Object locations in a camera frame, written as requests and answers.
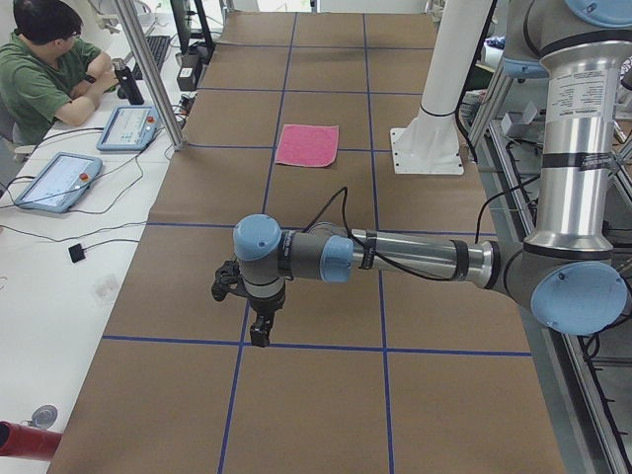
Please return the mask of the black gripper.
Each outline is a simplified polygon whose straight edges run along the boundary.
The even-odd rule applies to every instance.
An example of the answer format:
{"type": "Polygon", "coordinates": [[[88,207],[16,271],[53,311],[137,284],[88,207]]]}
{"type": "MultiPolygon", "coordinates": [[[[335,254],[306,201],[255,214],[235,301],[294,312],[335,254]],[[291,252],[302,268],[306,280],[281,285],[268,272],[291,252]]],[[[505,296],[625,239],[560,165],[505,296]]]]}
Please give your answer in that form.
{"type": "Polygon", "coordinates": [[[285,303],[285,289],[267,297],[248,296],[251,308],[265,321],[254,322],[250,327],[251,344],[254,347],[268,346],[271,343],[271,332],[274,326],[275,314],[285,303]]]}

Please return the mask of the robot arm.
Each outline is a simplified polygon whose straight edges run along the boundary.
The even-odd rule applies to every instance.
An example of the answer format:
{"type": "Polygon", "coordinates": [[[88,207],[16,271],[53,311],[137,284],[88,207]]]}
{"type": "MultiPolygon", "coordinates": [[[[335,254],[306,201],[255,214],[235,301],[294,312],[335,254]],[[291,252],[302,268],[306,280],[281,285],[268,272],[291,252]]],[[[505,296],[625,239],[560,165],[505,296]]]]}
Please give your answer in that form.
{"type": "Polygon", "coordinates": [[[319,220],[302,232],[283,231],[271,217],[253,214],[234,229],[235,257],[216,273],[213,296],[249,301],[256,313],[250,338],[258,347],[270,341],[288,280],[344,282],[353,269],[467,280],[508,296],[557,332],[606,329],[629,297],[601,229],[615,162],[615,97],[630,53],[627,1],[510,3],[505,72],[548,81],[536,225],[521,243],[468,244],[319,220]]]}

